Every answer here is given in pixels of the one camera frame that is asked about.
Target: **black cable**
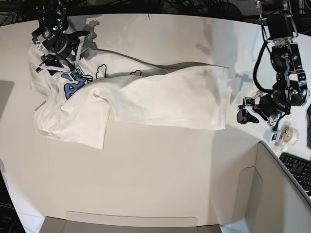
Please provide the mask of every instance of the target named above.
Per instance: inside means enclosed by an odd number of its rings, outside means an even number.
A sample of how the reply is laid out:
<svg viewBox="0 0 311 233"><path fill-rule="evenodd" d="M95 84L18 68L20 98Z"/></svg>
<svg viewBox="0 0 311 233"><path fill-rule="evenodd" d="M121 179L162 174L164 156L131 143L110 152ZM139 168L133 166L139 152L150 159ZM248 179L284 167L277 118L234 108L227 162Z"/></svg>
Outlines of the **black cable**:
<svg viewBox="0 0 311 233"><path fill-rule="evenodd" d="M260 52L259 52L259 55L258 55L258 59L256 61L256 64L255 64L255 67L254 67L254 72L253 72L253 79L254 79L254 83L256 85L256 87L258 88L259 91L263 92L263 93L272 93L273 90L271 89L265 89L263 88L259 83L258 83L258 80L257 80L257 71L258 71L258 67L260 65L260 61L261 61L261 58L262 58L262 55L263 55L263 52L265 50L265 48L267 47L269 41L268 40L265 40L262 44L262 47L260 49Z"/></svg>
<svg viewBox="0 0 311 233"><path fill-rule="evenodd" d="M71 64L65 57L63 57L62 55L60 55L59 53L56 53L60 58L62 58L68 65L69 69L71 71L74 71L76 68L74 67L73 64Z"/></svg>
<svg viewBox="0 0 311 233"><path fill-rule="evenodd" d="M11 24L16 23L16 17L17 17L17 15L18 15L17 12L15 12L15 13L12 14L12 21L11 21Z"/></svg>
<svg viewBox="0 0 311 233"><path fill-rule="evenodd" d="M266 30L265 30L263 24L261 24L261 35L262 35L263 41L266 41L266 40L268 39ZM269 47L268 47L268 44L267 44L267 47L266 47L266 48L267 48L268 52L269 52L270 55L271 55L271 51L270 51L270 49L269 49Z"/></svg>
<svg viewBox="0 0 311 233"><path fill-rule="evenodd" d="M0 14L0 16L9 16L9 15L10 15L10 14L7 14L7 15L6 15L6 14Z"/></svg>
<svg viewBox="0 0 311 233"><path fill-rule="evenodd" d="M62 31L60 30L59 34L57 35L57 38L55 40L55 43L54 43L54 45L52 47L52 51L55 51L55 52L58 51L58 47L59 47L58 42L59 42L59 38L61 37L61 34L62 34Z"/></svg>
<svg viewBox="0 0 311 233"><path fill-rule="evenodd" d="M199 11L202 9L208 9L209 7L215 5L216 3L220 3L221 0L175 0L169 1L165 0L165 2L170 5L172 8L185 13L185 14L198 14L203 15L204 11Z"/></svg>
<svg viewBox="0 0 311 233"><path fill-rule="evenodd" d="M309 3L307 3L307 0L304 0L304 3L307 6L307 10L304 9L304 12L306 12L307 14L311 15L311 6L309 6Z"/></svg>
<svg viewBox="0 0 311 233"><path fill-rule="evenodd" d="M280 118L277 120L276 125L273 127L273 131L277 131L278 129L278 124L280 123L280 120L285 117L287 114L284 113L282 116L280 116Z"/></svg>
<svg viewBox="0 0 311 233"><path fill-rule="evenodd" d="M122 1L122 0L115 0L115 1L112 1L112 2L109 2L109 3L105 4L105 6L111 5L112 3L113 3L113 5L116 5L116 4L114 4L114 3L116 3L116 2L119 2L119 3L117 3L117 4L122 4L122 3L125 3L125 2L132 2L132 3L135 3L135 2L132 1L132 0L125 0L125 1Z"/></svg>
<svg viewBox="0 0 311 233"><path fill-rule="evenodd" d="M2 26L3 25L3 23L5 23L6 22L6 20L9 18L9 16L11 15L11 12L9 13L9 14L7 14L6 16L6 18L5 18L5 20L0 24L0 26Z"/></svg>

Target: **cable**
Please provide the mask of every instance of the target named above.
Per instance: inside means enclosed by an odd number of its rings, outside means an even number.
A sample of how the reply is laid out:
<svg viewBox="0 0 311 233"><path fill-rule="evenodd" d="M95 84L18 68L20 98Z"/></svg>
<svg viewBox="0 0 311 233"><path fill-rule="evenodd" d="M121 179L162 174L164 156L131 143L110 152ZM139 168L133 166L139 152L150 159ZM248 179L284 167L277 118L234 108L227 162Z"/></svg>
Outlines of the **cable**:
<svg viewBox="0 0 311 233"><path fill-rule="evenodd" d="M259 91L263 92L263 93L272 93L273 90L271 89L265 89L263 88L259 83L258 83L258 80L257 80L257 71L258 71L258 67L260 65L260 61L261 61L261 58L262 58L262 55L263 55L263 52L265 50L265 48L267 47L269 41L268 40L265 40L262 44L262 47L260 49L260 52L259 52L259 55L258 55L258 59L256 61L256 64L255 64L255 67L254 67L254 72L253 72L253 80L254 80L254 83L256 85L256 87L258 88Z"/></svg>
<svg viewBox="0 0 311 233"><path fill-rule="evenodd" d="M266 41L267 39L268 39L268 37L267 37L267 33L266 33L266 30L265 30L265 28L264 28L264 26L263 26L263 24L261 24L261 35L262 35L262 39L263 39L263 41ZM269 49L269 47L268 47L268 44L267 44L267 50L268 50L268 52L270 53L270 55L271 55L271 51L270 51L270 49Z"/></svg>
<svg viewBox="0 0 311 233"><path fill-rule="evenodd" d="M309 4L307 3L307 1L306 0L304 0L304 2L305 2L305 4L306 4L306 6L307 6L307 8L308 8L308 14L310 15L311 14L311 8L309 7Z"/></svg>
<svg viewBox="0 0 311 233"><path fill-rule="evenodd" d="M9 16L9 15L10 15L10 14L7 14L7 15L6 15L6 14L0 14L0 16Z"/></svg>
<svg viewBox="0 0 311 233"><path fill-rule="evenodd" d="M245 107L246 111L252 115L253 117L255 117L258 121L260 121L265 127L266 129L268 130L271 130L271 127L268 125L268 123L262 118L261 115L259 115L258 113L256 113L254 110L253 110L253 107L252 106L246 106Z"/></svg>
<svg viewBox="0 0 311 233"><path fill-rule="evenodd" d="M280 120L285 117L287 115L287 113L284 113L282 116L280 116L280 118L277 120L276 125L273 127L273 131L277 131L278 129L278 124L280 122Z"/></svg>
<svg viewBox="0 0 311 233"><path fill-rule="evenodd" d="M0 24L0 26L2 26L2 25L6 22L6 20L9 18L10 15L11 15L11 12L10 12L9 14L7 14L7 17L6 17L5 20Z"/></svg>
<svg viewBox="0 0 311 233"><path fill-rule="evenodd" d="M73 64L71 64L65 57L63 57L62 55L60 55L59 53L56 53L60 58L62 58L68 65L69 69L71 71L74 71L76 68L74 67Z"/></svg>
<svg viewBox="0 0 311 233"><path fill-rule="evenodd" d="M132 2L132 3L133 3L132 0L125 0L125 1L122 1L122 0L115 0L115 1L112 1L112 2L107 3L105 6L111 5L112 3L113 3L113 5L115 5L115 4L114 4L115 2L119 2L119 4L122 4L122 3L125 3L125 2Z"/></svg>
<svg viewBox="0 0 311 233"><path fill-rule="evenodd" d="M15 23L16 23L17 15L18 15L18 13L17 13L17 12L13 13L13 15L12 15L12 21L11 21L11 24L13 24L13 23L14 23L14 18L15 18Z"/></svg>
<svg viewBox="0 0 311 233"><path fill-rule="evenodd" d="M165 0L172 8L186 15L205 15L208 9L213 7L213 11L224 14L229 11L228 0Z"/></svg>

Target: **wire bundle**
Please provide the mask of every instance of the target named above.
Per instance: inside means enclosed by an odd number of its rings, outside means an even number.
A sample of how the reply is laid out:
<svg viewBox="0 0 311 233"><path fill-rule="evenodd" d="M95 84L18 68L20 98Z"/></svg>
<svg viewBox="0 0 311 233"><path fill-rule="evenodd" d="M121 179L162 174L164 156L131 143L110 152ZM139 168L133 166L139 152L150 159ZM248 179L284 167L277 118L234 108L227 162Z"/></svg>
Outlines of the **wire bundle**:
<svg viewBox="0 0 311 233"><path fill-rule="evenodd" d="M303 7L303 11L307 14L307 15L311 15L311 2L310 0L303 0L304 6Z"/></svg>
<svg viewBox="0 0 311 233"><path fill-rule="evenodd" d="M222 15L229 10L228 0L165 0L170 6L181 14L202 16L213 9L214 14Z"/></svg>
<svg viewBox="0 0 311 233"><path fill-rule="evenodd" d="M8 19L10 16L12 16L12 21L13 21L13 18L14 18L13 15L14 15L14 13L11 13L11 12L8 13L7 15L6 15L6 14L0 14L0 17L6 17L5 20L4 20L2 23L0 23L0 26L2 26L3 24L11 24L12 22L11 22L11 23L8 23L8 22L7 22L7 19Z"/></svg>

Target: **table surface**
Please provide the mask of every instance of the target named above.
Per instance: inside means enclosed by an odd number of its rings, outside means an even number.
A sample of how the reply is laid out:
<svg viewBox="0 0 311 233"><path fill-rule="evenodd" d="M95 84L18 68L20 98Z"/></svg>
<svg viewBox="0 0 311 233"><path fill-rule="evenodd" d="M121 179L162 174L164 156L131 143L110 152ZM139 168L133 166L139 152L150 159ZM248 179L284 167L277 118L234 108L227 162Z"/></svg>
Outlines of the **table surface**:
<svg viewBox="0 0 311 233"><path fill-rule="evenodd" d="M1 170L23 224L38 231L27 221L29 216L40 222L44 216L66 218L67 211L193 216L198 225L230 222L239 173L255 165L257 143L264 134L260 124L236 122L237 105L256 92L252 73L262 45L260 26L146 14L70 19L77 30L92 30L96 25L92 45L100 49L159 65L198 61L229 67L226 129L146 126L116 122L111 115L103 150L44 138L33 125L34 111L44 97L30 90L27 61L31 32L38 23L0 27L0 80L14 82L0 119ZM309 85L311 37L300 35L295 41ZM268 52L258 77L267 88L275 82ZM308 160L309 104L310 100L303 107L293 107L284 119L299 130L299 139L288 152Z"/></svg>

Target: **tape roll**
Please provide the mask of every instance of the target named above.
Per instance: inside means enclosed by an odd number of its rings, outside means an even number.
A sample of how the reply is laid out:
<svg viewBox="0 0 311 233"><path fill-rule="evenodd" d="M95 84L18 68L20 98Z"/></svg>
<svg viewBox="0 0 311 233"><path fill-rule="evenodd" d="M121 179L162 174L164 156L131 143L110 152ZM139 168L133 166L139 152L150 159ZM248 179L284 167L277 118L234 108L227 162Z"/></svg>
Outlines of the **tape roll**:
<svg viewBox="0 0 311 233"><path fill-rule="evenodd" d="M284 145L281 147L281 151L282 152L287 152L287 150L288 150L288 144L284 143Z"/></svg>
<svg viewBox="0 0 311 233"><path fill-rule="evenodd" d="M284 142L288 145L293 145L296 143L299 137L299 132L297 129L289 127L287 132L283 135Z"/></svg>

